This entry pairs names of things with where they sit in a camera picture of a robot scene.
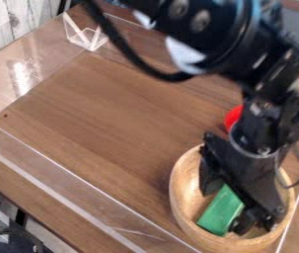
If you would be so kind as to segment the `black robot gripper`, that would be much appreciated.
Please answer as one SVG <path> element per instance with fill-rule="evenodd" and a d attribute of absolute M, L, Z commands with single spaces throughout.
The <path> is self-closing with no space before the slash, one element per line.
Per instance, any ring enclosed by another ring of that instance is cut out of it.
<path fill-rule="evenodd" d="M 229 185 L 245 203 L 229 231 L 243 236 L 257 226 L 270 231 L 282 221 L 289 207 L 277 189 L 277 172 L 289 151 L 276 142 L 272 117 L 255 116 L 243 109 L 238 122 L 222 138 L 203 135 L 199 149 L 199 190 L 203 196 Z"/>

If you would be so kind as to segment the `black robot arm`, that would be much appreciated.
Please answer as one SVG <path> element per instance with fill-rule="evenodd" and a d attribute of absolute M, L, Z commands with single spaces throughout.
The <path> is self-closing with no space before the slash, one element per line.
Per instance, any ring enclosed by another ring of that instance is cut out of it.
<path fill-rule="evenodd" d="M 127 0 L 166 36 L 179 69 L 219 73 L 243 87 L 227 137 L 206 133 L 199 188 L 215 197 L 197 223 L 211 233 L 272 229 L 288 214 L 280 166 L 299 142 L 299 46 L 282 33 L 281 6 L 259 0 Z"/>

